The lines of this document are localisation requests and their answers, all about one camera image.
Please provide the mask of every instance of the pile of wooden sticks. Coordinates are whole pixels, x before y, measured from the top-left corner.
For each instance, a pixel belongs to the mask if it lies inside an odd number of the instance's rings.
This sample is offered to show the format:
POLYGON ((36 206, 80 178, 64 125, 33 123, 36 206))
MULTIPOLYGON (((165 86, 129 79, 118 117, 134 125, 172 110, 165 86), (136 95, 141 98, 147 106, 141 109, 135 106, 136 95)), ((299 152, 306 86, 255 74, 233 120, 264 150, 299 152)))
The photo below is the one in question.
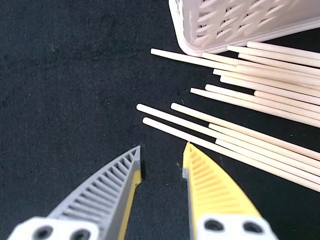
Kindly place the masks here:
POLYGON ((202 58, 151 53, 214 68, 221 82, 255 90, 250 95, 207 84, 205 90, 191 88, 194 94, 320 128, 320 53, 260 42, 227 49, 247 61, 206 52, 202 58))
POLYGON ((215 138, 215 143, 148 117, 146 125, 320 192, 320 153, 172 103, 175 111, 209 122, 208 127, 138 104, 144 113, 215 138))

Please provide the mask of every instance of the black background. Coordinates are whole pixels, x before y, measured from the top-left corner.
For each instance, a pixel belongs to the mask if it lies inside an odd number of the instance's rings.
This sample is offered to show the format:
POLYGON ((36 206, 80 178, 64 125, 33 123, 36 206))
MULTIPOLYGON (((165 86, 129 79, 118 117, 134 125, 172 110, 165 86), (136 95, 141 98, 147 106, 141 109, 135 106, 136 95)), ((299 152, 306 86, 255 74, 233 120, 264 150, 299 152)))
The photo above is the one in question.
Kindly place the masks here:
MULTIPOLYGON (((320 52, 320 31, 268 42, 320 52)), ((16 224, 46 216, 91 174, 136 145, 143 148, 146 177, 136 189, 126 239, 188 239, 181 179, 186 142, 143 125, 138 103, 205 126, 170 110, 172 102, 184 102, 320 151, 320 129, 190 94, 190 87, 207 83, 252 91, 220 83, 210 68, 151 55, 150 48, 182 53, 166 0, 1 1, 1 239, 16 224)), ((319 239, 319 193, 201 149, 240 185, 279 239, 319 239)))

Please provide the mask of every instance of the white plastic basket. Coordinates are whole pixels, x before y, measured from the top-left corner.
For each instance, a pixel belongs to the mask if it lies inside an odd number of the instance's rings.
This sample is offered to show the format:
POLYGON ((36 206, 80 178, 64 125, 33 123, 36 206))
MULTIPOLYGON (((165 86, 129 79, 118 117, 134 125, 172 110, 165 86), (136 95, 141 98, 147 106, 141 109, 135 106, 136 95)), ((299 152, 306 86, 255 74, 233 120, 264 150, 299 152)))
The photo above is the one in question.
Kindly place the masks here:
POLYGON ((169 0, 169 7, 178 44, 192 56, 320 27, 320 0, 169 0))

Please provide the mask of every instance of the screw hole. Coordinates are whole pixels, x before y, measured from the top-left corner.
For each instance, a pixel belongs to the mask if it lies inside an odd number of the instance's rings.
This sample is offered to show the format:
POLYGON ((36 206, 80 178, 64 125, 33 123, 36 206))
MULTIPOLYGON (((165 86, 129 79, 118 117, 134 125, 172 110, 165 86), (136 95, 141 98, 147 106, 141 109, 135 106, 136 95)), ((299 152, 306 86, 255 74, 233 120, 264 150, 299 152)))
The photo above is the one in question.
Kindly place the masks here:
POLYGON ((33 235, 34 240, 45 240, 50 237, 50 235, 53 232, 53 228, 51 226, 42 226, 36 230, 36 232, 33 235))
POLYGON ((72 234, 70 240, 88 240, 90 238, 90 232, 85 229, 80 229, 72 234))
POLYGON ((222 231, 224 229, 222 223, 213 219, 206 221, 204 223, 204 227, 212 231, 222 231))
POLYGON ((252 232, 252 233, 257 233, 257 234, 261 234, 264 231, 262 230, 262 228, 254 223, 254 222, 245 222, 243 225, 244 230, 246 230, 247 232, 252 232))

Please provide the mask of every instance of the wooden dowel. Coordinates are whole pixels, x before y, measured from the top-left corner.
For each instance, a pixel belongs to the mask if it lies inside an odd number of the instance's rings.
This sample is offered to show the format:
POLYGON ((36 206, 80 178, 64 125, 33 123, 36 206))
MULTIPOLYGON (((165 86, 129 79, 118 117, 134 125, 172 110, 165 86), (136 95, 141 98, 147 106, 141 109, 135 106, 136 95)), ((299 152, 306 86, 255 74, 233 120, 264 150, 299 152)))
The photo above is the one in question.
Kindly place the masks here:
POLYGON ((219 125, 210 123, 209 124, 209 128, 213 129, 213 130, 216 130, 216 131, 218 131, 220 133, 223 133, 225 135, 231 136, 233 138, 242 140, 242 141, 247 142, 247 143, 251 143, 251 144, 256 145, 258 147, 267 149, 267 150, 272 151, 274 153, 286 156, 286 157, 291 158, 291 159, 295 159, 295 160, 297 160, 299 162, 302 162, 304 164, 308 164, 310 166, 313 166, 315 168, 320 169, 320 161, 317 161, 317 160, 315 160, 313 158, 310 158, 310 157, 307 157, 307 156, 292 152, 292 151, 287 150, 285 148, 282 148, 280 146, 276 146, 276 145, 271 144, 269 142, 263 141, 261 139, 258 139, 258 138, 255 138, 255 137, 252 137, 252 136, 249 136, 249 135, 246 135, 246 134, 238 132, 236 130, 228 129, 228 128, 223 127, 223 126, 219 126, 219 125))
POLYGON ((266 78, 277 80, 289 84, 303 84, 310 86, 320 86, 319 78, 312 78, 308 76, 295 75, 291 73, 286 73, 282 71, 273 71, 269 69, 254 67, 254 66, 246 66, 246 65, 237 65, 235 71, 240 74, 247 74, 256 77, 266 78))
POLYGON ((316 167, 308 165, 306 163, 297 161, 297 160, 295 160, 293 158, 290 158, 290 157, 287 157, 287 156, 284 156, 284 155, 280 155, 280 154, 278 154, 276 152, 267 150, 267 149, 262 148, 262 147, 260 147, 258 145, 254 145, 256 143, 256 141, 254 141, 254 144, 252 144, 252 142, 249 143, 250 139, 249 139, 249 142, 245 142, 245 141, 242 141, 242 140, 237 139, 235 137, 232 137, 232 136, 226 135, 224 133, 221 133, 219 131, 212 130, 210 128, 201 126, 201 125, 193 123, 191 121, 187 121, 187 120, 182 119, 180 117, 173 116, 173 115, 168 114, 166 112, 159 111, 157 109, 154 109, 152 107, 145 106, 145 105, 142 105, 142 104, 138 104, 136 106, 136 109, 141 111, 141 112, 144 112, 146 114, 150 114, 150 115, 155 116, 157 118, 169 121, 169 122, 174 123, 174 124, 178 124, 180 126, 188 128, 188 129, 192 129, 194 131, 197 131, 199 133, 208 135, 210 137, 224 140, 224 141, 226 141, 228 143, 235 144, 237 146, 240 146, 242 148, 248 149, 248 150, 253 151, 255 153, 264 155, 266 157, 272 158, 272 159, 277 160, 279 162, 288 164, 290 166, 296 167, 296 168, 301 169, 303 171, 306 171, 306 172, 309 172, 309 173, 312 173, 312 174, 320 176, 320 169, 319 168, 316 168, 316 167))
POLYGON ((306 103, 317 104, 320 105, 320 98, 314 97, 310 95, 305 95, 298 92, 288 91, 280 88, 276 88, 273 86, 267 86, 256 82, 241 80, 234 77, 229 76, 221 76, 220 81, 225 84, 232 84, 248 89, 260 90, 266 93, 275 94, 278 96, 283 96, 289 99, 295 99, 306 103))
POLYGON ((296 63, 296 64, 302 64, 302 65, 308 65, 308 66, 320 68, 320 60, 310 59, 307 57, 294 56, 294 55, 289 55, 284 53, 277 53, 277 52, 259 50, 259 49, 242 47, 242 46, 228 45, 226 49, 236 53, 249 54, 249 55, 268 58, 268 59, 275 59, 275 60, 285 61, 289 63, 296 63))
POLYGON ((310 117, 301 116, 301 115, 294 114, 291 112, 275 109, 273 107, 264 106, 264 105, 257 104, 254 102, 250 102, 250 101, 242 100, 239 98, 223 95, 220 93, 204 91, 201 89, 191 88, 190 92, 193 94, 197 94, 197 95, 206 97, 206 98, 218 100, 218 101, 225 102, 228 104, 233 104, 233 105, 240 106, 243 108, 256 110, 256 111, 259 111, 259 112, 262 112, 265 114, 274 115, 274 116, 281 117, 284 119, 289 119, 292 121, 296 121, 299 123, 308 124, 308 125, 320 128, 320 121, 317 119, 310 118, 310 117))
POLYGON ((320 97, 320 91, 304 86, 299 86, 291 83, 286 83, 282 81, 277 81, 277 80, 271 80, 268 78, 263 78, 263 77, 258 77, 258 76, 252 76, 252 75, 247 75, 243 73, 237 73, 237 72, 232 72, 232 71, 224 71, 220 69, 215 69, 213 70, 213 74, 220 75, 220 76, 227 76, 227 77, 232 77, 235 79, 241 79, 241 80, 246 80, 250 82, 254 82, 257 84, 263 84, 271 87, 275 87, 278 89, 284 89, 300 94, 305 94, 305 95, 310 95, 314 97, 320 97))
POLYGON ((283 149, 287 149, 288 151, 285 152, 285 155, 290 158, 299 160, 299 159, 304 159, 306 156, 308 156, 309 160, 313 160, 311 158, 314 158, 316 160, 320 160, 320 153, 319 152, 307 149, 302 146, 295 145, 295 144, 287 142, 287 141, 283 141, 283 140, 278 139, 276 137, 263 134, 261 132, 246 128, 244 126, 237 125, 235 123, 232 123, 232 122, 229 122, 226 120, 222 120, 218 117, 211 116, 209 114, 194 110, 192 108, 182 106, 177 103, 172 103, 171 109, 178 111, 180 113, 192 116, 194 118, 201 119, 201 120, 209 122, 209 123, 217 124, 219 126, 223 126, 225 128, 235 130, 239 133, 248 135, 250 137, 253 137, 253 138, 256 138, 259 140, 263 140, 265 142, 268 142, 272 145, 276 145, 276 146, 281 147, 283 149))
POLYGON ((316 113, 320 113, 320 106, 318 105, 314 105, 314 104, 310 104, 307 102, 303 102, 303 101, 297 101, 291 98, 287 98, 284 96, 279 96, 279 95, 274 95, 268 92, 264 92, 264 91, 254 91, 254 95, 256 97, 259 98, 263 98, 263 99, 269 99, 278 103, 283 103, 283 104, 287 104, 287 105, 291 105, 291 106, 295 106, 301 109, 306 109, 312 112, 316 112, 316 113))
POLYGON ((280 54, 289 54, 289 55, 294 55, 298 57, 320 60, 320 53, 314 52, 314 51, 306 51, 306 50, 272 45, 272 44, 256 42, 256 41, 248 41, 246 46, 251 49, 260 49, 260 50, 266 50, 266 51, 280 53, 280 54))
POLYGON ((309 67, 309 66, 301 66, 298 64, 272 60, 269 58, 253 56, 253 55, 249 55, 249 54, 245 54, 245 53, 239 53, 238 58, 245 59, 245 60, 252 61, 255 63, 259 63, 259 64, 264 64, 264 65, 280 68, 280 69, 288 69, 291 71, 296 71, 296 72, 305 73, 305 74, 309 74, 309 75, 316 75, 316 76, 320 77, 320 69, 309 67))
POLYGON ((195 56, 188 56, 184 54, 179 54, 175 52, 169 52, 169 51, 163 51, 159 49, 154 49, 151 48, 151 54, 161 56, 164 58, 168 59, 173 59, 185 63, 190 63, 190 64, 196 64, 196 65, 201 65, 209 68, 214 68, 214 69, 223 69, 227 71, 233 71, 235 69, 235 66, 230 65, 230 64, 225 64, 217 61, 210 61, 207 59, 202 59, 200 57, 195 57, 195 56))
POLYGON ((264 65, 264 64, 260 64, 260 63, 256 63, 256 62, 251 62, 251 61, 243 61, 243 60, 239 60, 236 58, 221 56, 221 55, 207 53, 207 52, 203 52, 201 57, 204 59, 209 59, 212 61, 217 61, 219 63, 230 64, 230 65, 234 65, 234 66, 246 65, 246 66, 252 66, 252 67, 257 67, 257 68, 262 68, 262 69, 269 69, 269 70, 277 71, 277 72, 284 72, 284 73, 288 73, 288 74, 295 74, 295 75, 301 75, 301 76, 306 76, 306 77, 310 77, 310 78, 320 79, 320 76, 317 76, 317 75, 312 75, 312 74, 299 72, 299 71, 292 71, 292 70, 288 70, 288 69, 284 69, 284 68, 264 65))
POLYGON ((315 176, 315 175, 313 175, 311 173, 308 173, 306 171, 302 171, 301 169, 298 169, 296 167, 289 166, 289 165, 287 165, 285 163, 282 163, 280 161, 273 160, 270 157, 261 155, 259 153, 254 152, 254 151, 250 151, 250 150, 248 150, 246 148, 234 145, 232 143, 223 141, 221 139, 217 139, 215 141, 215 144, 217 144, 219 146, 222 146, 222 147, 224 147, 226 149, 229 149, 231 151, 234 151, 234 152, 236 152, 238 154, 244 155, 244 156, 246 156, 248 158, 257 160, 257 161, 262 162, 264 164, 268 164, 268 165, 270 165, 272 167, 275 167, 277 169, 283 170, 283 171, 285 171, 287 173, 290 173, 290 174, 296 175, 298 177, 304 178, 304 179, 309 180, 311 182, 314 182, 316 184, 320 184, 320 177, 315 176))
POLYGON ((180 131, 178 129, 175 129, 173 127, 170 127, 170 126, 167 126, 163 123, 160 123, 158 121, 155 121, 155 120, 152 120, 150 118, 147 118, 145 117, 142 122, 146 125, 149 125, 153 128, 156 128, 158 130, 161 130, 163 132, 166 132, 168 134, 171 134, 171 135, 174 135, 178 138, 181 138, 181 139, 184 139, 186 141, 190 141, 194 144, 197 144, 199 146, 202 146, 204 148, 207 148, 209 150, 212 150, 212 151, 215 151, 217 153, 220 153, 220 154, 223 154, 227 157, 230 157, 230 158, 233 158, 235 160, 238 160, 242 163, 245 163, 245 164, 248 164, 250 166, 253 166, 255 168, 258 168, 258 169, 261 169, 263 171, 266 171, 268 173, 271 173, 273 175, 276 175, 278 177, 281 177, 283 179, 287 179, 293 183, 296 183, 296 184, 299 184, 299 185, 302 185, 306 188, 309 188, 309 189, 312 189, 312 190, 315 190, 317 192, 320 192, 320 185, 319 184, 316 184, 312 181, 308 181, 302 177, 298 177, 298 176, 295 176, 291 173, 288 173, 286 171, 283 171, 283 170, 280 170, 278 168, 275 168, 273 166, 270 166, 270 165, 267 165, 265 163, 262 163, 260 161, 256 161, 252 158, 249 158, 249 157, 246 157, 246 156, 243 156, 237 152, 234 152, 234 151, 231 151, 229 149, 226 149, 224 147, 221 147, 219 145, 216 145, 212 142, 209 142, 209 141, 206 141, 206 140, 203 140, 199 137, 196 137, 196 136, 193 136, 191 134, 188 134, 186 132, 183 132, 183 131, 180 131))
POLYGON ((280 103, 277 101, 272 101, 272 100, 268 100, 265 98, 252 96, 250 94, 245 94, 242 92, 233 91, 233 90, 229 90, 226 88, 222 88, 222 87, 218 87, 218 86, 214 86, 214 85, 210 85, 210 84, 207 84, 205 86, 205 90, 207 90, 209 92, 214 92, 217 94, 223 94, 226 96, 234 97, 237 99, 246 100, 246 101, 249 101, 252 103, 268 106, 268 107, 271 107, 274 109, 283 110, 283 111, 286 111, 289 113, 298 114, 298 115, 305 116, 308 118, 320 120, 320 114, 317 112, 305 110, 305 109, 302 109, 302 108, 299 108, 296 106, 287 105, 287 104, 280 103))

